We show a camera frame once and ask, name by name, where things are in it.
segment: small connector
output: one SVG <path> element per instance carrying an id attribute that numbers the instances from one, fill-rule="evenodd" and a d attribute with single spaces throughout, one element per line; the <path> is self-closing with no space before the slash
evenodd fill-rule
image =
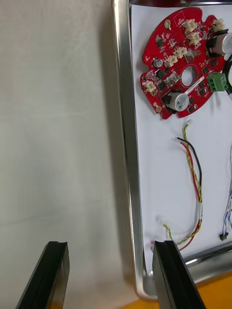
<path id="1" fill-rule="evenodd" d="M 226 76 L 224 73 L 211 73 L 207 77 L 207 82 L 212 92 L 225 91 L 226 89 L 228 89 Z"/>
<path id="2" fill-rule="evenodd" d="M 179 47 L 173 54 L 178 59 L 181 59 L 181 58 L 183 58 L 184 55 L 187 54 L 187 48 L 186 47 Z"/>
<path id="3" fill-rule="evenodd" d="M 228 235 L 229 235 L 229 233 L 226 232 L 225 234 L 220 234 L 220 235 L 219 235 L 219 238 L 221 239 L 221 241 L 224 241 L 224 240 L 226 240 L 226 238 L 227 238 Z"/>
<path id="4" fill-rule="evenodd" d="M 146 87 L 147 92 L 153 92 L 157 90 L 156 86 L 151 81 L 146 81 L 143 86 Z"/>
<path id="5" fill-rule="evenodd" d="M 199 32 L 193 32 L 188 35 L 188 39 L 190 40 L 190 45 L 197 45 L 202 40 L 199 36 Z"/>
<path id="6" fill-rule="evenodd" d="M 212 24 L 214 32 L 222 31 L 225 28 L 224 21 L 222 18 L 216 20 Z"/>
<path id="7" fill-rule="evenodd" d="M 197 28 L 197 24 L 195 23 L 195 19 L 188 19 L 183 24 L 185 28 L 185 32 L 193 32 Z"/>
<path id="8" fill-rule="evenodd" d="M 169 56 L 168 59 L 164 61 L 167 67 L 172 67 L 174 63 L 178 61 L 177 56 Z"/>

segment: electrolytic capacitor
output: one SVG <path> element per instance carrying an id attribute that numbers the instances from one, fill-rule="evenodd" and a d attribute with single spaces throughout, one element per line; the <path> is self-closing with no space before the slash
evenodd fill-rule
<path id="1" fill-rule="evenodd" d="M 215 46 L 210 47 L 211 53 L 219 55 L 232 54 L 232 33 L 218 35 L 215 40 Z"/>
<path id="2" fill-rule="evenodd" d="M 161 60 L 161 59 L 155 59 L 155 60 L 153 61 L 153 66 L 154 66 L 155 68 L 161 68 L 162 65 L 163 65 L 163 60 Z"/>
<path id="3" fill-rule="evenodd" d="M 189 97 L 185 93 L 171 92 L 168 97 L 170 97 L 168 107 L 174 111 L 182 112 L 189 105 Z"/>

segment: metal frame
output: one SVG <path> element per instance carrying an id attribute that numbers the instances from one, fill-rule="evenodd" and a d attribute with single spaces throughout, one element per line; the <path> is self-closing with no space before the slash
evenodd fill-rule
<path id="1" fill-rule="evenodd" d="M 128 202 L 130 208 L 130 227 L 134 282 L 137 295 L 145 300 L 156 300 L 153 273 L 147 274 L 143 251 L 143 230 L 141 219 L 139 166 L 137 149 L 137 129 L 134 102 L 132 54 L 131 54 L 131 16 L 132 0 L 112 0 L 114 15 L 116 59 L 119 86 L 119 99 L 125 165 L 127 173 Z M 232 1 L 196 1 L 192 5 L 232 4 Z M 195 283 L 232 271 L 232 241 L 189 256 L 185 259 Z"/>

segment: white wall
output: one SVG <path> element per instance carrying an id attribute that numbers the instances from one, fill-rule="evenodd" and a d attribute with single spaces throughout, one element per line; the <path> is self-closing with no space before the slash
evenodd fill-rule
<path id="1" fill-rule="evenodd" d="M 50 240 L 66 308 L 135 298 L 109 0 L 0 0 L 0 307 Z"/>

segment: center hole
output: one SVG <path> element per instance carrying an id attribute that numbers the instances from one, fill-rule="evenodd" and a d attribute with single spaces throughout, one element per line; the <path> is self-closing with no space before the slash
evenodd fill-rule
<path id="1" fill-rule="evenodd" d="M 181 82 L 184 86 L 189 87 L 197 80 L 197 70 L 194 66 L 188 66 L 183 70 L 181 75 Z"/>

